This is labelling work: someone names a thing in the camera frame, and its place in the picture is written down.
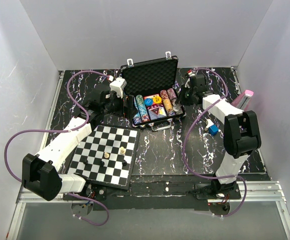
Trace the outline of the black poker set case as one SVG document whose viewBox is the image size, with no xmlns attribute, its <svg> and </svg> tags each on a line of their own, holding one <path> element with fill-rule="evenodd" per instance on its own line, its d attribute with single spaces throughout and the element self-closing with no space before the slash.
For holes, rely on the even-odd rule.
<svg viewBox="0 0 290 240">
<path fill-rule="evenodd" d="M 176 96 L 178 93 L 173 87 L 176 80 L 178 70 L 178 57 L 171 55 L 169 51 L 165 53 L 165 57 L 147 60 L 143 62 L 134 63 L 130 58 L 127 60 L 126 65 L 120 67 L 121 77 L 126 80 L 127 85 L 124 88 L 124 94 L 132 95 L 136 98 L 137 95 L 142 95 L 143 99 L 146 96 L 159 94 L 162 90 L 168 90 L 173 88 Z M 147 113 L 148 108 L 164 107 L 163 102 L 158 105 L 146 106 Z M 166 117 L 150 120 L 140 124 L 134 124 L 133 119 L 131 124 L 134 128 L 146 128 L 151 127 L 153 131 L 168 129 L 172 126 L 175 120 L 179 120 L 186 116 L 184 107 L 181 105 L 182 114 L 175 114 L 168 116 L 167 111 Z"/>
</svg>

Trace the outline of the blue small blind button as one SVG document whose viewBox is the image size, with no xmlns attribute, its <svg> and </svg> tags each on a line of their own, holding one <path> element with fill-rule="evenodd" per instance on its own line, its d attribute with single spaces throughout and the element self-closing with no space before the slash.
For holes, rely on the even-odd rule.
<svg viewBox="0 0 290 240">
<path fill-rule="evenodd" d="M 146 105 L 146 106 L 152 106 L 153 105 L 153 103 L 154 103 L 154 101 L 153 101 L 153 99 L 152 98 L 146 98 L 146 99 L 144 99 L 144 104 Z"/>
</svg>

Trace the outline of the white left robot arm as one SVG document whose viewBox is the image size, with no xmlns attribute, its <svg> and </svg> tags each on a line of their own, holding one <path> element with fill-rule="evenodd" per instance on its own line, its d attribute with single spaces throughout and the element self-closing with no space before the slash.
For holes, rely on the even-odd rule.
<svg viewBox="0 0 290 240">
<path fill-rule="evenodd" d="M 127 117 L 133 101 L 121 86 L 100 85 L 91 99 L 78 106 L 65 131 L 36 154 L 22 161 L 22 185 L 47 201 L 74 193 L 91 196 L 91 184 L 127 189 L 139 131 L 103 124 L 106 115 Z"/>
</svg>

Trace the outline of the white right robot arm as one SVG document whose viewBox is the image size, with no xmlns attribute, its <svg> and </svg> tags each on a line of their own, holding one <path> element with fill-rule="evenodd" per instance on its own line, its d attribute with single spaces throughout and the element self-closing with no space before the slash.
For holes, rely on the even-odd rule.
<svg viewBox="0 0 290 240">
<path fill-rule="evenodd" d="M 237 184 L 239 171 L 244 162 L 261 147 L 261 135 L 257 115 L 231 105 L 225 98 L 210 91 L 203 74 L 188 72 L 189 79 L 182 85 L 178 95 L 181 105 L 201 105 L 223 123 L 223 146 L 225 155 L 212 177 L 205 176 L 210 184 L 197 184 L 193 194 L 199 200 L 211 198 L 228 200 L 241 197 Z"/>
</svg>

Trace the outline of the triangular all-in marker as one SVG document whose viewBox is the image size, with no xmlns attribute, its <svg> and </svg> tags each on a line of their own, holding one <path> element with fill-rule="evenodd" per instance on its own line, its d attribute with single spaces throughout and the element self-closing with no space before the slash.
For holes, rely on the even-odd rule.
<svg viewBox="0 0 290 240">
<path fill-rule="evenodd" d="M 157 116 L 157 117 L 160 116 L 160 111 L 161 111 L 161 108 L 160 108 L 160 107 L 156 107 L 156 108 L 153 108 L 153 109 L 150 110 L 150 112 L 151 112 L 154 116 Z"/>
</svg>

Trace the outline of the red playing card deck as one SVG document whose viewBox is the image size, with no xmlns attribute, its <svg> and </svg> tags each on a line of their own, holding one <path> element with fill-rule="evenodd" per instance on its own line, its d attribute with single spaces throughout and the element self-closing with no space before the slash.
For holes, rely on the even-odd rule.
<svg viewBox="0 0 290 240">
<path fill-rule="evenodd" d="M 153 95 L 144 96 L 144 97 L 143 97 L 143 101 L 144 101 L 144 99 L 147 99 L 147 98 L 151 98 L 151 99 L 153 99 L 154 96 L 160 96 L 160 95 L 159 95 L 159 94 L 153 94 Z"/>
</svg>

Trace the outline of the yellow big blind button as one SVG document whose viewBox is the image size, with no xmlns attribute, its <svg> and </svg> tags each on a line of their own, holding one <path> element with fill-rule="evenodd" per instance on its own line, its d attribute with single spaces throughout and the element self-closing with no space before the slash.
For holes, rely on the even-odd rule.
<svg viewBox="0 0 290 240">
<path fill-rule="evenodd" d="M 160 104 L 162 102 L 162 98 L 159 95 L 158 96 L 154 96 L 152 98 L 152 100 L 153 100 L 154 104 Z"/>
</svg>

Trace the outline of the blue playing card deck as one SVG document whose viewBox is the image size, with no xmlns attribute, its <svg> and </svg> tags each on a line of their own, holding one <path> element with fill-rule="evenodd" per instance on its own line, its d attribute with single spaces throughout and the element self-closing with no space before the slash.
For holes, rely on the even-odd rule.
<svg viewBox="0 0 290 240">
<path fill-rule="evenodd" d="M 160 115 L 159 115 L 159 117 L 153 115 L 153 113 L 151 112 L 151 109 L 153 109 L 153 108 L 148 108 L 147 109 L 148 115 L 149 115 L 149 118 L 150 118 L 151 121 L 162 119 L 162 118 L 165 118 L 167 116 L 164 107 L 161 107 L 161 106 L 158 106 L 158 107 L 160 107 Z"/>
</svg>

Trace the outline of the black white chess board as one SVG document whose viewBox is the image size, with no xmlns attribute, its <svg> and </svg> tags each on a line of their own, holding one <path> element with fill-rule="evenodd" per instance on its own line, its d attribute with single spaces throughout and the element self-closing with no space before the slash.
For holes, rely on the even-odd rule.
<svg viewBox="0 0 290 240">
<path fill-rule="evenodd" d="M 127 190 L 136 160 L 140 130 L 99 125 L 74 150 L 68 174 L 94 184 Z"/>
</svg>

